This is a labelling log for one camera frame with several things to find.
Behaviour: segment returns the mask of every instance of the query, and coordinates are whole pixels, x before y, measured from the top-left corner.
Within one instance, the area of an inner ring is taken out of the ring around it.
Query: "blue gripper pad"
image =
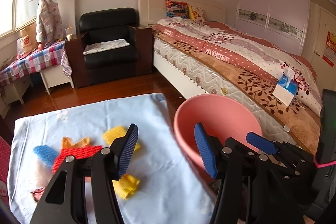
[[[195,125],[195,141],[207,173],[214,179],[217,176],[216,158],[211,148],[211,140],[201,123]]]
[[[278,149],[273,142],[266,140],[254,132],[250,132],[246,135],[246,141],[268,155],[276,154],[278,152]]]
[[[58,156],[57,151],[47,145],[35,146],[33,148],[33,152],[39,157],[41,161],[43,161],[50,168],[53,167],[54,161]]]
[[[115,154],[118,157],[117,173],[120,178],[126,174],[137,141],[138,127],[132,123]]]

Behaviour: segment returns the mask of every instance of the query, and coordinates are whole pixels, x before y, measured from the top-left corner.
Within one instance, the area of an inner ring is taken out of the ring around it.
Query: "pink strap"
[[[332,166],[332,165],[336,165],[336,160],[334,161],[331,161],[331,162],[328,162],[326,164],[319,164],[317,161],[316,161],[316,154],[314,155],[314,163],[315,163],[315,166],[317,168],[322,168],[322,167],[328,167],[328,166]]]

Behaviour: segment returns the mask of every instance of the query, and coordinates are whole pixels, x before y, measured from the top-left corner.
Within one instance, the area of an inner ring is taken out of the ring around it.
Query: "light blue tablecloth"
[[[36,189],[33,148],[49,145],[59,151],[62,137],[74,142],[91,137],[104,145],[102,134],[117,125],[139,128],[142,147],[134,153],[127,173],[140,179],[137,193],[118,197],[126,224],[205,224],[213,203],[184,158],[171,133],[167,104],[162,94],[147,94],[48,112],[18,119],[10,156],[8,194],[10,207],[22,224],[28,224],[36,207],[30,192]],[[91,184],[86,183],[90,223],[96,223]]]

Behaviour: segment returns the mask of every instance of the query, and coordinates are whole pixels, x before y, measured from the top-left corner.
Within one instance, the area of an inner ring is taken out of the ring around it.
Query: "bed frame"
[[[225,21],[224,4],[215,0],[172,0],[187,2],[189,5],[202,8],[208,21]],[[165,0],[138,0],[140,24],[154,26],[157,21],[166,17]],[[169,61],[154,52],[154,66],[157,70],[188,99],[195,95],[207,93],[192,79],[182,74]]]

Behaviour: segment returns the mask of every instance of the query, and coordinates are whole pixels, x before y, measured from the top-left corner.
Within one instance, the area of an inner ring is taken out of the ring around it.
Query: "leather sofa chair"
[[[102,10],[79,19],[80,38],[66,42],[76,87],[132,77],[152,72],[152,29],[139,27],[133,8]],[[130,45],[83,55],[87,45],[125,39]]]

